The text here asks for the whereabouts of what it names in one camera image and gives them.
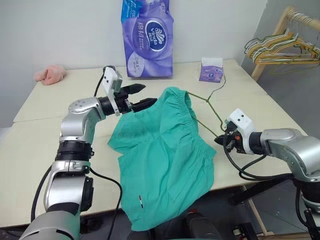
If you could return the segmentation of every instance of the white table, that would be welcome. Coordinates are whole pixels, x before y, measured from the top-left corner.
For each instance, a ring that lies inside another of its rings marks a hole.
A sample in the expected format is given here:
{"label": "white table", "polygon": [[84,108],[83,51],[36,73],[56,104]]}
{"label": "white table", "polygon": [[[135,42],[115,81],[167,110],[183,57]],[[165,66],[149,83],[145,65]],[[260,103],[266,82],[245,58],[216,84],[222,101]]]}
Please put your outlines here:
{"label": "white table", "polygon": [[[185,88],[192,89],[195,94],[208,96],[212,89],[216,88],[215,83],[196,82],[195,74],[193,77],[188,77],[179,72],[183,71],[184,66],[193,67],[194,70],[192,71],[195,72],[196,65],[198,63],[177,64],[175,74],[181,77],[178,80],[175,77],[171,80],[142,80],[147,88],[144,90],[144,94],[137,94],[139,96],[136,97],[136,101],[147,96],[159,96],[165,87],[171,85],[180,88],[185,86]],[[240,108],[253,120],[257,130],[296,128],[302,131],[285,111],[266,95],[256,82],[244,73],[233,60],[226,61],[224,65],[227,85],[221,92],[216,92],[216,96],[211,100],[222,119],[225,119],[235,108]],[[99,74],[96,69],[69,71],[68,78],[62,81],[62,84],[50,87],[37,84],[29,96],[15,119],[17,122],[13,124],[0,142],[0,162],[5,166],[5,170],[0,177],[2,189],[0,193],[0,227],[17,226],[30,222],[34,193],[42,175],[56,156],[59,145],[60,122],[62,116],[65,115],[65,109],[73,100],[85,98],[92,94]],[[95,81],[88,84],[87,82],[92,81],[91,79],[95,79]],[[79,85],[72,86],[68,81],[74,84],[79,82],[82,87]],[[198,119],[217,134],[222,134],[219,121],[209,105],[200,99],[194,97],[191,97],[191,99],[192,108]],[[30,114],[28,109],[31,111],[32,104],[36,107]],[[117,158],[120,154],[107,145],[118,120],[118,117],[109,116],[105,121],[98,123],[92,144],[95,155],[90,162],[95,171],[119,181],[120,170]],[[214,184],[211,189],[222,189],[247,183],[247,181],[239,178],[237,170],[228,162],[222,146],[214,142],[212,133],[199,126],[199,134],[217,150],[217,155],[213,159]],[[244,166],[257,156],[235,153],[233,157],[240,166]],[[289,168],[283,161],[268,157],[252,166],[249,171],[257,175],[276,175],[288,173]],[[92,207],[89,211],[83,213],[85,215],[113,210],[119,197],[119,189],[116,185],[95,176],[93,178]],[[44,212],[43,194],[44,189],[37,204],[37,215]]]}

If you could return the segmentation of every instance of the wooden clothes rack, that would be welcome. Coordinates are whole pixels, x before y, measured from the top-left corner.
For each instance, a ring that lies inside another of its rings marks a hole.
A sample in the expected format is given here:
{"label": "wooden clothes rack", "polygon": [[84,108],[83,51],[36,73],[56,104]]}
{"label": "wooden clothes rack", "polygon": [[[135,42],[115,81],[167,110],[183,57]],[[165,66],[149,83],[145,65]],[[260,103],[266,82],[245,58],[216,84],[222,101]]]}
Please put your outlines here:
{"label": "wooden clothes rack", "polygon": [[[306,16],[306,15],[300,15],[296,17],[297,14],[302,14],[302,12],[295,11],[295,8],[292,6],[287,7],[284,10],[282,16],[280,17],[279,22],[274,29],[273,35],[282,34],[288,27],[288,22],[290,20],[295,20],[297,22],[300,22],[303,25],[314,28],[315,30],[318,30],[320,32],[320,20],[310,18],[309,16]],[[255,81],[258,81],[265,67],[266,67],[265,64],[257,64],[251,74],[251,77]]]}

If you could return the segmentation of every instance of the pink stuffed toy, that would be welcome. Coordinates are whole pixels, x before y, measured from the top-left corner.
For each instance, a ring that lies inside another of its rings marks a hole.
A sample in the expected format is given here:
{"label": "pink stuffed toy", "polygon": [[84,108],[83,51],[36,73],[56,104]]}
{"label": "pink stuffed toy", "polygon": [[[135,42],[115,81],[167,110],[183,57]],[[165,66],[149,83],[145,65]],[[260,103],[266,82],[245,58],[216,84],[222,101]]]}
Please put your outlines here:
{"label": "pink stuffed toy", "polygon": [[51,85],[61,81],[66,75],[66,70],[62,66],[50,65],[45,70],[37,71],[34,80],[41,81],[43,85]]}

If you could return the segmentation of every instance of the floor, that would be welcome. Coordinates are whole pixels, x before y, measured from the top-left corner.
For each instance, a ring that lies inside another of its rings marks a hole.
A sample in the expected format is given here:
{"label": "floor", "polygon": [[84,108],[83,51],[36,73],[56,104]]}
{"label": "floor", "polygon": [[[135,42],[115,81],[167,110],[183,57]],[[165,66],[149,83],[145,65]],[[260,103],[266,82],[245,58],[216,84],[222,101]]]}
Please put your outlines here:
{"label": "floor", "polygon": [[[232,234],[237,224],[251,222],[256,233],[261,229],[247,203],[232,206],[229,204],[229,197],[239,189],[227,189],[214,191],[198,199],[189,209],[196,209],[205,215],[219,230],[223,239],[237,240]],[[301,233],[306,228],[299,222],[295,212],[295,187],[290,181],[284,182],[267,190],[253,198],[255,206],[268,231],[275,234]],[[187,212],[181,216],[162,224],[156,228],[156,232],[166,239],[183,238],[182,219]],[[111,224],[112,213],[102,218],[102,226],[99,230],[89,234],[81,235],[81,240],[103,240],[106,239]],[[131,231],[131,223],[122,212],[117,216],[111,239],[125,240]],[[0,231],[0,240],[16,240],[18,237],[8,235]]]}

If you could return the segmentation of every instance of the white wall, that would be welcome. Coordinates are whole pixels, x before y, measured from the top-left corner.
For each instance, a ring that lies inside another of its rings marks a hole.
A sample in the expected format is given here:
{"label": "white wall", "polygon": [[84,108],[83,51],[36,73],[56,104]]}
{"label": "white wall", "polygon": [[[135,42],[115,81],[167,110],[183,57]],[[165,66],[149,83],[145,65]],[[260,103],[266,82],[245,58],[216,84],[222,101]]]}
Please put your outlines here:
{"label": "white wall", "polygon": [[[174,61],[214,56],[241,64],[266,1],[171,0]],[[121,0],[1,0],[0,128],[12,124],[33,73],[47,65],[124,66],[121,7]]]}

